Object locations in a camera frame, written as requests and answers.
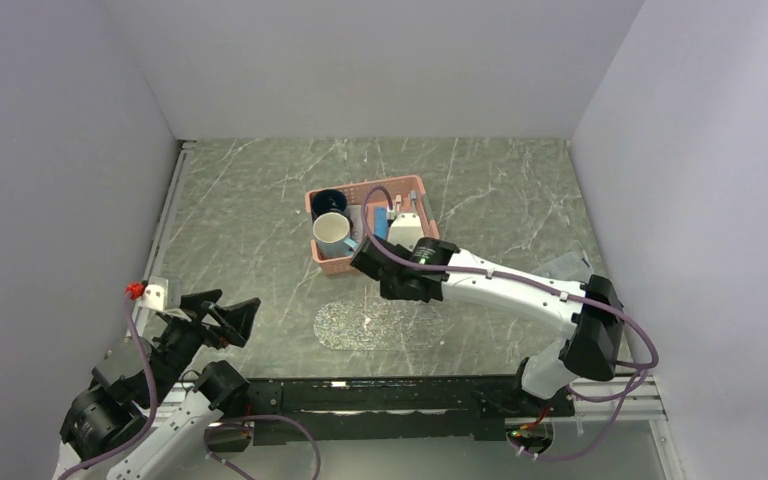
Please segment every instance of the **white mug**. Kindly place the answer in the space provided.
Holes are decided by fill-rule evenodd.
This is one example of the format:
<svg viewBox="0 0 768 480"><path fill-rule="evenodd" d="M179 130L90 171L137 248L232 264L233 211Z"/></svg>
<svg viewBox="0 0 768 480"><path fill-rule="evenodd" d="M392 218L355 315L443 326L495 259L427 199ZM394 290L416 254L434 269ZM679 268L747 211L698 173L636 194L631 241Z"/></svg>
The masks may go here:
<svg viewBox="0 0 768 480"><path fill-rule="evenodd" d="M325 258L351 255L357 249L357 242L351 237L352 227L349 219L339 213L329 212L313 221L313 238Z"/></svg>

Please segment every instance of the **cup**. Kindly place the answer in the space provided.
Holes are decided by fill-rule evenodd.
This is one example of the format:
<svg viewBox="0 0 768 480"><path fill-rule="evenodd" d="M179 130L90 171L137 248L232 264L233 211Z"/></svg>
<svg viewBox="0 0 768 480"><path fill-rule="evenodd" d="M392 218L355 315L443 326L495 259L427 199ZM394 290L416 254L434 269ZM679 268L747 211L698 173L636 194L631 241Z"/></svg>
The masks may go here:
<svg viewBox="0 0 768 480"><path fill-rule="evenodd" d="M313 238L319 253L325 258L348 257L357 249L352 240L349 219L337 212L320 215L313 221Z"/></svg>
<svg viewBox="0 0 768 480"><path fill-rule="evenodd" d="M310 201L310 213L316 220L321 215L329 212L348 215L349 200L346 195L339 190L322 190L317 192Z"/></svg>

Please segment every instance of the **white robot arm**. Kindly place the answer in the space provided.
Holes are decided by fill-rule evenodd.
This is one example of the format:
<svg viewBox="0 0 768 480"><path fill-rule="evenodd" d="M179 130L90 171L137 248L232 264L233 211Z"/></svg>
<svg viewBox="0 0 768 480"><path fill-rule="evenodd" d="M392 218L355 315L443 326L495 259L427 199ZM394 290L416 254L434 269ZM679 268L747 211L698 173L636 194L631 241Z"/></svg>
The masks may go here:
<svg viewBox="0 0 768 480"><path fill-rule="evenodd" d="M380 239L379 242L387 253L366 238L353 256L352 266L379 281L382 297L486 305L538 321L558 335L538 355L524 360L517 372L522 390L536 400L553 397L578 377L600 381L613 378L622 322L600 309L567 301L569 295L576 295L622 308L606 278L593 275L587 284L542 278L494 264L433 238L420 239L413 250ZM395 262L393 256L437 268L406 267ZM525 278L562 293L552 295L512 277Z"/></svg>

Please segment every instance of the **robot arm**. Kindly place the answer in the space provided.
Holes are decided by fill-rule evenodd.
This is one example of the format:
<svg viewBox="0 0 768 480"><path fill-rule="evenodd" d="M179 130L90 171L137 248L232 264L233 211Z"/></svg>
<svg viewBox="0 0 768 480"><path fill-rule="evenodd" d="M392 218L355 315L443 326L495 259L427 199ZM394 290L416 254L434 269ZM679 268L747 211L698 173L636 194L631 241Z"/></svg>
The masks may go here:
<svg viewBox="0 0 768 480"><path fill-rule="evenodd" d="M597 308L567 301L574 294L622 308L606 278L593 275L583 285L558 281L496 265L456 245L432 238L416 242L412 251L380 240L392 254L422 265L453 267L452 271L427 271L394 262L366 238L352 258L352 266L379 281L381 296L391 300L460 300L541 322L558 339L538 355L525 359L517 377L518 387L537 401L546 400L578 377L607 381L614 377L622 338L622 322ZM460 273L458 267L487 273ZM506 272L565 292L560 297L537 287L495 276Z"/></svg>
<svg viewBox="0 0 768 480"><path fill-rule="evenodd" d="M151 342L126 337L93 368L89 388L72 402L61 426L61 461L55 478L72 465L120 447L145 425L147 419L140 407L150 406L148 386L132 342L143 344L157 398L162 401L202 346L245 346L260 306L260 300L254 298L219 307L216 302L222 296L221 290L181 296L176 284L158 277L143 286L137 304L157 312L166 328ZM205 323L208 316L215 323ZM74 478L105 478L104 473L110 469L106 478L152 480L176 452L191 449L193 441L200 441L201 436L192 432L203 432L206 425L224 415L242 413L239 409L248 382L228 362L208 364L196 387L198 391L190 392L185 400L187 408L149 433L136 448L76 473Z"/></svg>

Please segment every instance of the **black mug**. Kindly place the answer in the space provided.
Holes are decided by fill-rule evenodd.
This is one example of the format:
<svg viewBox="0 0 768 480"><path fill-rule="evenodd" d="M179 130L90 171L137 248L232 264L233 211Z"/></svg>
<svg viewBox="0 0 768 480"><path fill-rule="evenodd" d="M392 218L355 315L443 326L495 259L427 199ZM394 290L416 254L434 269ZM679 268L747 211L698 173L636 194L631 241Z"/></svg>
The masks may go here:
<svg viewBox="0 0 768 480"><path fill-rule="evenodd" d="M339 190L322 190L317 192L310 201L310 214L314 220L329 212L339 213L348 217L349 200Z"/></svg>

